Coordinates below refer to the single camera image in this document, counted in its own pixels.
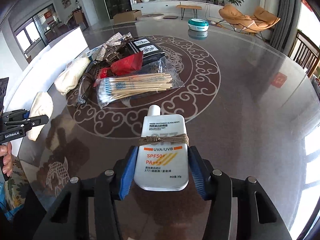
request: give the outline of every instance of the black pants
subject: black pants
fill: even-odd
[[[32,240],[45,214],[45,209],[29,187],[24,206],[15,214],[13,224],[9,223],[0,209],[0,238]]]

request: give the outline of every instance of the white sunscreen bottle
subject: white sunscreen bottle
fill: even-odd
[[[175,136],[187,133],[180,114],[160,115],[160,107],[152,105],[143,121],[141,137]],[[188,146],[185,143],[158,142],[139,147],[135,183],[152,191],[178,191],[189,181]]]

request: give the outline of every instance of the balcony railing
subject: balcony railing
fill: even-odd
[[[319,65],[319,55],[320,48],[302,31],[297,30],[297,35],[289,57],[306,71],[309,78],[313,75]]]

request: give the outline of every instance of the metal screw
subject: metal screw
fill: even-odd
[[[106,176],[112,176],[114,173],[115,173],[115,172],[114,172],[113,170],[106,170],[106,171],[104,172],[104,174],[105,174]]]
[[[70,179],[70,182],[71,183],[77,183],[79,181],[79,178],[78,177],[72,177],[71,179]]]
[[[222,171],[220,171],[220,170],[213,170],[213,174],[216,175],[216,176],[221,176]]]
[[[248,177],[248,181],[250,182],[250,183],[256,183],[257,182],[257,179],[255,178],[255,177]]]

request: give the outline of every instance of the glass tabletop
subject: glass tabletop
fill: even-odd
[[[95,177],[124,158],[137,145],[148,107],[157,104],[162,114],[185,117],[190,144],[214,168],[233,178],[256,177],[296,239],[320,197],[320,103],[303,69],[254,36],[214,26],[194,32],[185,21],[114,25],[84,36],[92,49],[117,32],[155,42],[185,87],[101,110],[94,98],[75,108],[76,91],[65,97],[52,85],[52,117],[37,141],[24,138],[19,151],[45,209],[71,177]],[[132,184],[116,206],[124,239],[201,239],[210,202],[190,176],[179,192]],[[230,239],[236,239],[236,217]]]

